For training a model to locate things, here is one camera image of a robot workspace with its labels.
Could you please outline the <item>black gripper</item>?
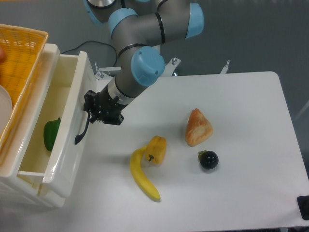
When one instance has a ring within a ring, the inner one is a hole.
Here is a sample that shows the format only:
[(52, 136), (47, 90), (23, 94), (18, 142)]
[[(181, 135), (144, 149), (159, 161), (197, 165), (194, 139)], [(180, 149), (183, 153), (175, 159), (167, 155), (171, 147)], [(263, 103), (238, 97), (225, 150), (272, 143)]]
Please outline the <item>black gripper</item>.
[(84, 95), (84, 111), (87, 112), (87, 122), (95, 121), (110, 125), (120, 125), (124, 117), (121, 114), (124, 106), (119, 104), (119, 96), (112, 98), (109, 93), (96, 93), (88, 90)]

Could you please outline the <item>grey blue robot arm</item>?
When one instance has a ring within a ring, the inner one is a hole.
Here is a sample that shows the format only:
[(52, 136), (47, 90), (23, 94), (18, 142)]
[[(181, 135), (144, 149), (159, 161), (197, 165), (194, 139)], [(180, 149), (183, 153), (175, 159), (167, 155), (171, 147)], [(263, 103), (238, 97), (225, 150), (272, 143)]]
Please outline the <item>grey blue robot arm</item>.
[(119, 125), (122, 110), (165, 70), (156, 47), (199, 35), (204, 14), (198, 3), (188, 0), (157, 0), (155, 12), (149, 0), (87, 0), (84, 4), (93, 21), (108, 24), (121, 65), (101, 92), (85, 94), (84, 110), (91, 123)]

